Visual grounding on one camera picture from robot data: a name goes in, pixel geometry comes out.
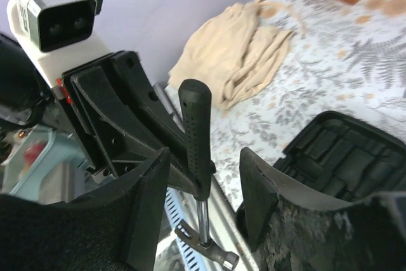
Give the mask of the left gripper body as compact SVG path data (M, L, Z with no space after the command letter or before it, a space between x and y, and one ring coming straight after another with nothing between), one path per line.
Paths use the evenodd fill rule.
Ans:
M132 161L119 163L109 162L107 156L103 153L100 147L101 142L96 138L89 117L86 115L86 111L70 82L70 76L75 73L91 67L101 67L115 90L114 83L110 79L110 77L113 76L112 65L110 62L112 55L113 53L104 55L96 60L92 60L63 73L61 78L57 80L58 89L62 92L62 99L59 100L58 104L67 116L67 119L73 128L73 134L89 162L89 172L93 175L97 173L110 173L114 177L118 177L131 171L148 157L131 154L131 157L133 158Z

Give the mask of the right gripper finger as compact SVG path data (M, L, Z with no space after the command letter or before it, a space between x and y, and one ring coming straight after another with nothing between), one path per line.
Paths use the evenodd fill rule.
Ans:
M405 193L346 202L240 152L248 243L261 270L404 270Z
M1 196L2 270L152 270L170 151L71 202Z

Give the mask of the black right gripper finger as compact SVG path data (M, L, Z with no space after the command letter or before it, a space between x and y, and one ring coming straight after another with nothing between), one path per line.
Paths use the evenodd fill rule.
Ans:
M70 82L109 162L132 161L131 154L149 157L159 149L159 142L120 100L101 67L75 73Z
M143 143L158 141L172 153L169 185L197 194L197 180L187 166L185 134L173 121L150 84L134 51L119 51L110 58L117 95L146 127L150 135Z

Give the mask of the steel claw hammer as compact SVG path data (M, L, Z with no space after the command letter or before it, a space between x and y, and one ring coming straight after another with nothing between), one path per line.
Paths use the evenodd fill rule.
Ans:
M188 169L197 180L199 189L194 195L199 230L195 231L182 220L174 232L185 244L208 260L221 265L223 270L234 270L239 262L239 256L222 249L210 236L207 202L211 193L213 174L210 146L212 94L203 82L186 79L179 87L178 97L186 136Z

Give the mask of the black plastic tool case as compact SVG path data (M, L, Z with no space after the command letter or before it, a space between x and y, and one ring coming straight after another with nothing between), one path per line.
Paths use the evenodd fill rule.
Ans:
M283 153L272 163L275 169L344 201L405 190L405 144L340 112L317 115Z

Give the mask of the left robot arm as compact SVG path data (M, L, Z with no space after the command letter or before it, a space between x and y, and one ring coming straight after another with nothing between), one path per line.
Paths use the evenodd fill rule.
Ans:
M26 161L23 180L42 180L58 163L72 161L90 172L116 177L136 171L165 180L169 154L150 130L147 112L155 106L152 87L136 53L117 52L64 72L55 90L48 88L21 46L1 36L1 105L30 110L28 128L41 124L55 101L74 140L46 143Z

